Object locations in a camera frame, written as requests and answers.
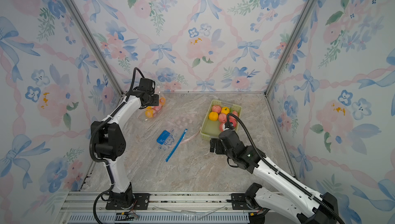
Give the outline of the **pink zipper clear bag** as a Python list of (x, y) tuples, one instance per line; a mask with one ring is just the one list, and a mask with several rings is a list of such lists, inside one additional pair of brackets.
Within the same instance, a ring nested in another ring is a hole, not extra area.
[(163, 94), (159, 94), (158, 101), (159, 101), (158, 106), (149, 106), (149, 107), (146, 107), (142, 110), (139, 110), (139, 113), (137, 116), (138, 119), (140, 121), (148, 121), (148, 120), (154, 119), (157, 116), (159, 116), (160, 113), (164, 110), (167, 100)]

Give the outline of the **green plastic basket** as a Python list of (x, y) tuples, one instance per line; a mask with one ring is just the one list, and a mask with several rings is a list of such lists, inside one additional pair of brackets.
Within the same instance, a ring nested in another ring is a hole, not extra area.
[(242, 111), (242, 107), (237, 104), (232, 104), (220, 100), (212, 100), (203, 120), (202, 128), (200, 130), (202, 139), (206, 141), (210, 141), (212, 138), (218, 138), (219, 134), (224, 130), (224, 125), (227, 121), (227, 116), (225, 114), (217, 114), (215, 112), (212, 112), (211, 108), (214, 105), (229, 107), (230, 114), (234, 114), (238, 117), (240, 116)]

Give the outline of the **blue zipper clear bag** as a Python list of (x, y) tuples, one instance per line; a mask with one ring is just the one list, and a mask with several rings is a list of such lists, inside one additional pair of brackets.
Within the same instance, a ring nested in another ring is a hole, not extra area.
[(196, 113), (186, 113), (163, 123), (155, 142), (158, 149), (165, 153), (165, 162), (170, 160), (180, 145), (193, 140), (200, 133), (197, 119)]

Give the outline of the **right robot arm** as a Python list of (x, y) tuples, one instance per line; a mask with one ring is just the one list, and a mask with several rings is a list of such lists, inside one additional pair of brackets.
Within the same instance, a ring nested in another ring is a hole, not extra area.
[(294, 179), (262, 151), (253, 141), (246, 146), (235, 130), (227, 129), (210, 141), (210, 152), (225, 155), (232, 167), (246, 170), (263, 179), (280, 193), (270, 193), (258, 183), (245, 192), (245, 203), (252, 209), (272, 210), (296, 224), (342, 224), (337, 199), (321, 194)]

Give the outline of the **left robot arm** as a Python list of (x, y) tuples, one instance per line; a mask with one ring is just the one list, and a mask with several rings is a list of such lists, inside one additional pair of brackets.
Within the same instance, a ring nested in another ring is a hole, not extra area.
[(123, 153), (127, 142), (122, 128), (138, 110), (159, 105), (155, 88), (153, 80), (142, 78), (110, 115), (91, 124), (89, 154), (94, 162), (105, 164), (110, 178), (110, 189), (104, 192), (109, 197), (106, 200), (107, 210), (128, 210), (136, 203), (124, 166)]

